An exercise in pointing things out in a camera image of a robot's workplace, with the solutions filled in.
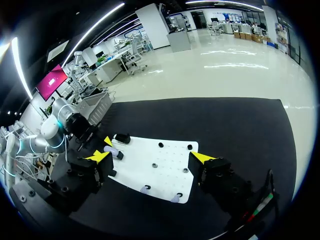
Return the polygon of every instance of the robotic arm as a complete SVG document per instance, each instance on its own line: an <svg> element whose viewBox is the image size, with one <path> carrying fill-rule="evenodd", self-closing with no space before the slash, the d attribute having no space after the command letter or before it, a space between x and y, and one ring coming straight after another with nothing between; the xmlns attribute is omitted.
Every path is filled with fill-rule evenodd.
<svg viewBox="0 0 320 240"><path fill-rule="evenodd" d="M23 139L18 139L13 133L8 136L5 149L5 185L11 188L15 184L13 173L17 156L28 153L61 154L67 148L67 134L73 133L78 139L86 141L91 127L73 105L63 98L58 98L52 105L52 114L42 124L40 134Z"/></svg>

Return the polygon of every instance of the glossy floor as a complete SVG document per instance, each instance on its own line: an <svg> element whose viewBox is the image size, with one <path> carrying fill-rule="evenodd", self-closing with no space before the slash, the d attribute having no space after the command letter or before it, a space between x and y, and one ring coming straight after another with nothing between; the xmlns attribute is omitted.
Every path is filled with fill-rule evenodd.
<svg viewBox="0 0 320 240"><path fill-rule="evenodd" d="M290 57L271 46L233 35L188 33L191 50L165 47L144 55L144 72L122 72L108 83L115 102L188 97L280 99L296 147L296 193L307 170L317 123L316 88Z"/></svg>

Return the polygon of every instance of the display screen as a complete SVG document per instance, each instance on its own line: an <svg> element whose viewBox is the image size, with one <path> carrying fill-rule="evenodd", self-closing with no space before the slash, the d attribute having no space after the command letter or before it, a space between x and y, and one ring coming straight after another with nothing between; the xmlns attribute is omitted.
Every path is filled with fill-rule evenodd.
<svg viewBox="0 0 320 240"><path fill-rule="evenodd" d="M68 78L61 66L58 64L44 79L35 87L45 101L57 90L58 87Z"/></svg>

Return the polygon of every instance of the office chair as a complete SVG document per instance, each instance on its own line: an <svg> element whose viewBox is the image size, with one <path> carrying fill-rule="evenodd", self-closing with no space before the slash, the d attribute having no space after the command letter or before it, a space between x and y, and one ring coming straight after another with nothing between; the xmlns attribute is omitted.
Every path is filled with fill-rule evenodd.
<svg viewBox="0 0 320 240"><path fill-rule="evenodd" d="M137 43L131 43L131 49L129 55L125 57L125 65L129 68L131 66L131 74L135 75L135 72L138 70L144 71L148 65L142 65L142 56L138 52Z"/></svg>

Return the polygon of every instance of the black table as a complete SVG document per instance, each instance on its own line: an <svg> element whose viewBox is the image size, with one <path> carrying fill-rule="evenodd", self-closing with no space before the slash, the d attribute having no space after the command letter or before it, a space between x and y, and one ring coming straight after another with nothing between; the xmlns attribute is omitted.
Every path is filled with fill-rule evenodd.
<svg viewBox="0 0 320 240"><path fill-rule="evenodd" d="M178 98L114 103L102 120L101 137L115 133L177 141L197 141L198 152L228 159L254 191L274 173L280 212L291 203L296 180L296 150L291 125L280 100L263 98ZM189 160L197 179L198 163ZM52 178L65 173L62 154ZM230 216L193 181L187 203L141 194L108 178L70 217L103 232L136 238L206 240L224 232ZM274 212L266 217L274 220Z"/></svg>

